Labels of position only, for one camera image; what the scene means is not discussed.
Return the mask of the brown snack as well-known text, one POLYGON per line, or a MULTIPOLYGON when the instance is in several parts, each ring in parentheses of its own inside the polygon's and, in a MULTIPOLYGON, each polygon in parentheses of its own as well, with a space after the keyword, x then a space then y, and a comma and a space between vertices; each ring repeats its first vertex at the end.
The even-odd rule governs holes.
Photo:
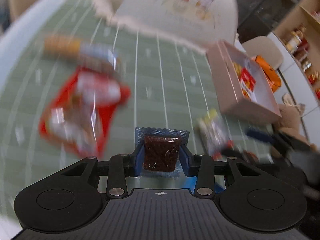
POLYGON ((188 144, 189 131, 154 127, 135 128, 135 147, 144 141, 144 163, 140 176, 179 177, 181 144, 188 144))

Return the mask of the small yellow white snack packet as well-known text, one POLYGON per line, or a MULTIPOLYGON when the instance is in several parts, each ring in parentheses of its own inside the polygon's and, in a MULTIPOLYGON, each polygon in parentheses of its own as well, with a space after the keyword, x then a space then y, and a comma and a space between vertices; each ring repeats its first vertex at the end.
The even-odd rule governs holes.
POLYGON ((204 150, 208 155, 219 160, 222 151, 233 147, 225 123, 216 109, 211 109, 205 116, 197 120, 204 150))

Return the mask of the red snack bag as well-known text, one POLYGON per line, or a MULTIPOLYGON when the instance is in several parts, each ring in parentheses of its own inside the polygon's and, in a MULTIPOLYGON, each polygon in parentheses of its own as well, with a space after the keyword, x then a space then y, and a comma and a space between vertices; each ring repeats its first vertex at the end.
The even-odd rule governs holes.
POLYGON ((78 68, 43 111, 39 134, 82 158, 100 158, 113 116, 130 96, 130 87, 115 77, 78 68))

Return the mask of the long orange cracker tube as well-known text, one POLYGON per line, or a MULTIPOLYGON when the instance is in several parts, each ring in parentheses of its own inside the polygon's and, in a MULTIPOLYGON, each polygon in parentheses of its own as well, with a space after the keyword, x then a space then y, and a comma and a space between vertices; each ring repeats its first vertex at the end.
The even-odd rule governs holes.
POLYGON ((79 38, 64 35, 47 35, 43 39, 43 52, 47 55, 59 56, 76 61, 81 67, 96 72, 118 72, 121 61, 107 44, 90 43, 79 38))

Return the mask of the brown plush toy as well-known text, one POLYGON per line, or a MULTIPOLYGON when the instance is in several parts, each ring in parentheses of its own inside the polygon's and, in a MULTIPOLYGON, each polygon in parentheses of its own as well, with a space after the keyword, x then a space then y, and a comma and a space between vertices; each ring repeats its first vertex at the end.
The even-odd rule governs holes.
POLYGON ((289 93, 285 93, 282 96, 283 103, 278 105, 281 118, 273 123, 273 129, 275 132, 282 132, 289 137, 292 137, 297 142, 294 142, 297 146, 307 146, 313 152, 319 153, 315 144, 311 144, 306 136, 301 135, 299 132, 302 126, 301 116, 305 111, 305 105, 302 103, 295 103, 293 97, 289 93))

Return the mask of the orange snack bag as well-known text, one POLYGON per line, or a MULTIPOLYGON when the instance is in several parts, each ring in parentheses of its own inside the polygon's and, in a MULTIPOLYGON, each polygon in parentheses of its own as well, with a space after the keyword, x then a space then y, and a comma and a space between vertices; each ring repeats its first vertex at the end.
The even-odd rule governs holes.
POLYGON ((252 59, 262 68, 272 92, 277 91, 281 87, 281 79, 276 71, 262 56, 257 55, 252 57, 252 59))

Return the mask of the pink cardboard box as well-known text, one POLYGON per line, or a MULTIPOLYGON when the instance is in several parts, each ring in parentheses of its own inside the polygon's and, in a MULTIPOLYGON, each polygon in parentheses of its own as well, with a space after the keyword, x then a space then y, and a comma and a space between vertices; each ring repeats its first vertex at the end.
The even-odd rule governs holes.
POLYGON ((281 118, 262 68, 249 56, 227 41, 219 40, 208 49, 207 59, 222 114, 236 116, 257 125, 268 125, 281 118), (256 80, 252 100, 243 96, 233 62, 245 67, 256 80))

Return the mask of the green checkered tablecloth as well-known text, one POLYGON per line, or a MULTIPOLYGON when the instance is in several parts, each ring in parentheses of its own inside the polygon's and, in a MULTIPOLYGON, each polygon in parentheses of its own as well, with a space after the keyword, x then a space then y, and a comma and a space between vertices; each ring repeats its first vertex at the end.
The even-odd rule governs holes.
POLYGON ((131 154, 147 129, 205 154, 199 124, 214 112, 212 154, 271 159, 252 124, 220 112, 205 53, 108 25, 92 0, 29 11, 1 40, 1 216, 15 219, 20 191, 80 159, 131 154))

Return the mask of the wooden shelf with items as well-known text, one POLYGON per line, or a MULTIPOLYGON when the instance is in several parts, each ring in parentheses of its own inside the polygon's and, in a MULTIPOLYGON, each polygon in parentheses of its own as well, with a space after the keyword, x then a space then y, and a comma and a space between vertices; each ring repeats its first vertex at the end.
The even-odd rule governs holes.
POLYGON ((301 0, 274 29, 319 98, 319 0, 301 0))

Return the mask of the white food cover tent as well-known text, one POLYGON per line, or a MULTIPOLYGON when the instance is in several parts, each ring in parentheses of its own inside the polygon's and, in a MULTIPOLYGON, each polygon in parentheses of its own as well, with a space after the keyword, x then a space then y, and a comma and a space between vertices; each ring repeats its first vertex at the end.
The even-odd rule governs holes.
POLYGON ((110 25, 204 50, 219 40, 234 44, 235 0, 93 0, 110 25))

